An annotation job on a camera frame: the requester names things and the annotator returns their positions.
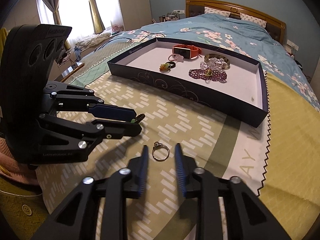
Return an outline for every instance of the blue comforter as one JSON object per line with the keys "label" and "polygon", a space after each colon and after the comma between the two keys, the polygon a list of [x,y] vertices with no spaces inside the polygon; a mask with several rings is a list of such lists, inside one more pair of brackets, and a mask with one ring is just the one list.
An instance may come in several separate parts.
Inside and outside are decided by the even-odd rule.
{"label": "blue comforter", "polygon": [[280,78],[320,112],[318,100],[298,65],[282,45],[256,23],[210,13],[147,25],[123,32],[116,38],[126,37],[135,42],[145,42],[156,36],[203,42],[257,59],[264,70]]}

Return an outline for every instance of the tray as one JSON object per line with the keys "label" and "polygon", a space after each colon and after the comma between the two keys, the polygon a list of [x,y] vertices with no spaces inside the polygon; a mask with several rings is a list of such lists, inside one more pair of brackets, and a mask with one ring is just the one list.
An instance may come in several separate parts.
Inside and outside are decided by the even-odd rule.
{"label": "tray", "polygon": [[[172,47],[195,45],[202,49],[196,59],[184,59],[168,73],[159,71],[168,61]],[[204,55],[214,53],[230,61],[225,83],[193,79],[190,69],[200,68]],[[153,38],[108,61],[112,75],[166,90],[209,106],[253,127],[268,114],[267,86],[261,63],[245,55],[217,46],[171,38]]]}

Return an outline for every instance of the pink hair clip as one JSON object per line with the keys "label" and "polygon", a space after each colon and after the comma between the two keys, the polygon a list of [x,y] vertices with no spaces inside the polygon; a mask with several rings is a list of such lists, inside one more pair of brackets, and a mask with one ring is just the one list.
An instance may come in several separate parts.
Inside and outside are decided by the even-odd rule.
{"label": "pink hair clip", "polygon": [[183,56],[179,55],[179,54],[171,54],[168,57],[169,61],[177,61],[177,62],[183,62]]}

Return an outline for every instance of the sheer curtain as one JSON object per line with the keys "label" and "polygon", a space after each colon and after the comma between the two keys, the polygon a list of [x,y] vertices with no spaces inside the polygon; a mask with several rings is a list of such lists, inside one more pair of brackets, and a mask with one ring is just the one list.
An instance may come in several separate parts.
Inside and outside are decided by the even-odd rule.
{"label": "sheer curtain", "polygon": [[42,24],[54,24],[52,11],[44,4],[43,0],[37,0],[37,8]]}
{"label": "sheer curtain", "polygon": [[62,25],[72,27],[67,38],[71,47],[94,34],[88,0],[59,0],[59,13]]}
{"label": "sheer curtain", "polygon": [[119,0],[96,0],[101,20],[106,30],[111,29],[111,25],[123,25]]}

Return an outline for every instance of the wooden headboard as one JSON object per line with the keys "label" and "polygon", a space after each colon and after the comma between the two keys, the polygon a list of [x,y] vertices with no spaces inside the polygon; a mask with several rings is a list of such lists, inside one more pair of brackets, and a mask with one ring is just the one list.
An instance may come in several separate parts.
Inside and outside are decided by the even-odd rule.
{"label": "wooden headboard", "polygon": [[267,22],[266,31],[270,36],[283,44],[285,23],[263,12],[246,6],[216,0],[186,0],[186,17],[204,14],[204,7],[231,12],[230,18],[241,19],[240,13],[262,19]]}

